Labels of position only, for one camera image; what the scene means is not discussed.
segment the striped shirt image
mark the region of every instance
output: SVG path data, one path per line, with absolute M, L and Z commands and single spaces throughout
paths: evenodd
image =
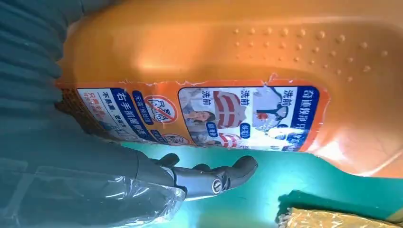
M 246 107 L 240 105 L 237 95 L 229 92 L 214 91 L 215 115 L 218 119 L 217 128 L 232 128 L 246 119 Z
M 235 134 L 219 133 L 218 135 L 223 141 L 223 147 L 236 148 L 241 145 L 241 137 Z

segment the orange bottle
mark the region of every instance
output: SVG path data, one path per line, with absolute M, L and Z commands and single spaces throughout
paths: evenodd
M 58 106 L 126 141 L 403 177 L 403 1 L 128 0 L 71 32 Z

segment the red prohibition sign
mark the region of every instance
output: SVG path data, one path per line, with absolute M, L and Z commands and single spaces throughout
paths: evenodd
M 162 110 L 161 108 L 155 107 L 155 105 L 150 102 L 151 99 L 161 99 L 161 100 L 163 100 L 164 102 L 167 102 L 167 103 L 171 106 L 170 110 L 173 111 L 174 114 L 173 114 L 173 115 L 172 115 L 172 114 L 167 114 L 167 113 L 166 113 L 164 110 Z M 173 104 L 172 101 L 170 101 L 168 98 L 166 98 L 166 97 L 164 97 L 164 96 L 159 96 L 159 95 L 146 96 L 146 97 L 144 98 L 144 102 L 145 102 L 147 105 L 149 105 L 152 109 L 156 110 L 158 113 L 160 113 L 161 115 L 163 115 L 163 116 L 165 116 L 166 118 L 168 118 L 168 120 L 166 120 L 166 121 L 159 121 L 159 122 L 162 122 L 162 123 L 165 123 L 165 124 L 170 124 L 170 123 L 175 122 L 175 120 L 178 118 L 178 112 L 176 111 L 175 105 Z

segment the green surface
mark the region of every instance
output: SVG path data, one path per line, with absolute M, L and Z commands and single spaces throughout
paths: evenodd
M 155 227 L 240 228 L 276 227 L 287 207 L 330 209 L 375 219 L 386 219 L 403 207 L 403 180 L 363 178 L 341 172 L 306 153 L 202 149 L 126 143 L 151 158 L 176 153 L 178 166 L 198 163 L 210 167 L 232 165 L 243 155 L 259 163 L 245 185 L 217 197 L 184 202 L 175 218 Z

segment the bottle label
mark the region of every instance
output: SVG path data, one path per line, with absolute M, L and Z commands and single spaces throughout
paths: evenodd
M 78 98 L 66 95 L 58 107 L 74 116 L 72 110 L 86 109 L 97 124 L 89 132 L 101 128 L 129 142 L 275 151 L 307 150 L 329 101 L 325 89 L 301 80 L 82 84 L 74 90 Z

